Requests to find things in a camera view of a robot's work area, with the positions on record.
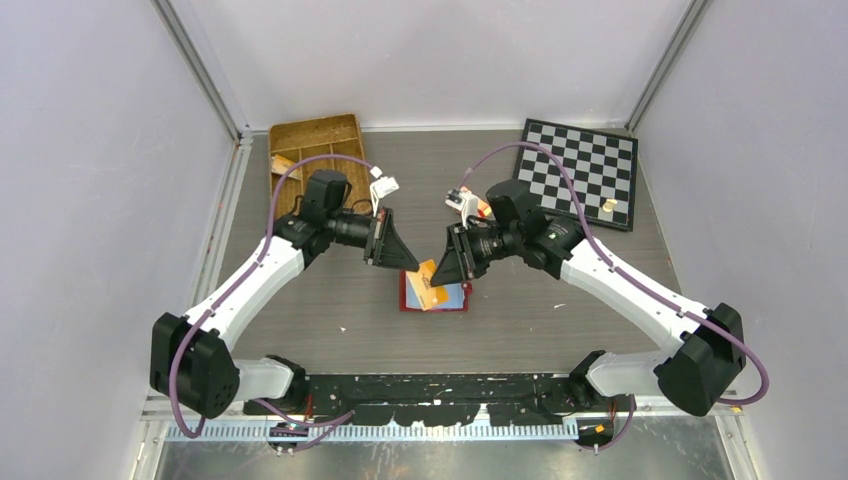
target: blue surface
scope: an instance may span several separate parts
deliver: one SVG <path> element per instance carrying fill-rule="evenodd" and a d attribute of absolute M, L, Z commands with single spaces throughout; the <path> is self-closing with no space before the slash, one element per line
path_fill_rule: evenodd
<path fill-rule="evenodd" d="M 436 308 L 431 308 L 428 312 L 444 310 L 446 308 L 462 308 L 465 303 L 465 290 L 462 289 L 462 284 L 454 283 L 453 285 L 445 285 L 448 291 L 448 301 L 439 305 Z M 421 310 L 421 304 L 418 302 L 418 296 L 412 289 L 412 284 L 409 283 L 409 278 L 406 279 L 406 308 L 414 308 Z"/>

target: orange label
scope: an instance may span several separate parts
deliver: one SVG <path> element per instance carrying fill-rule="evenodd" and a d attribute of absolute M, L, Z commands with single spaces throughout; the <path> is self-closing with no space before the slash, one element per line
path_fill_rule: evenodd
<path fill-rule="evenodd" d="M 418 297 L 421 310 L 430 310 L 448 301 L 448 291 L 445 287 L 430 286 L 430 279 L 433 278 L 435 271 L 436 262 L 430 259 L 419 265 L 417 272 L 406 272 L 406 278 L 409 279 L 412 290 Z"/>

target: wooden compartment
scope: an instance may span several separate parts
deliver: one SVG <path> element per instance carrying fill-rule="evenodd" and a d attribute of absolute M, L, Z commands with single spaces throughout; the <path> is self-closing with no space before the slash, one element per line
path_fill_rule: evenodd
<path fill-rule="evenodd" d="M 269 168 L 273 164 L 274 155 L 281 155 L 293 162 L 322 153 L 340 153 L 365 159 L 362 132 L 353 114 L 274 125 L 268 131 L 268 145 Z M 302 180 L 286 179 L 275 206 L 275 218 L 295 207 L 297 196 L 303 195 L 309 176 L 320 169 L 338 170 L 347 176 L 352 188 L 346 206 L 350 207 L 358 200 L 370 199 L 368 187 L 371 182 L 366 167 L 342 159 L 318 160 L 300 168 Z M 271 195 L 279 180 L 280 175 L 272 171 Z M 356 208 L 360 213 L 369 209 L 370 204 L 367 202 L 360 202 Z"/>

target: chessboard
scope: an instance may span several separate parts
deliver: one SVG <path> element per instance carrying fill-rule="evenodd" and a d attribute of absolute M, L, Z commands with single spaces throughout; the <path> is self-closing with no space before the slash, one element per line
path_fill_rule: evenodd
<path fill-rule="evenodd" d="M 589 223 L 633 230 L 635 138 L 528 119 L 522 140 L 562 161 Z M 513 178 L 530 187 L 545 211 L 577 218 L 565 180 L 545 154 L 521 148 Z"/>

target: wall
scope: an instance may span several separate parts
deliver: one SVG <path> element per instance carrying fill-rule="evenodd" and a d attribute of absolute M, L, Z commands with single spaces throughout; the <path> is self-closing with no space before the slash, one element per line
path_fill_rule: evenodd
<path fill-rule="evenodd" d="M 3 2 L 0 52 L 0 478 L 126 478 L 232 142 L 149 2 Z"/>
<path fill-rule="evenodd" d="M 346 111 L 371 127 L 623 125 L 689 1 L 175 3 L 231 109 L 266 129 Z"/>
<path fill-rule="evenodd" d="M 839 0 L 715 0 L 638 130 L 684 292 L 736 306 L 771 373 L 768 478 L 848 468 L 846 24 Z"/>

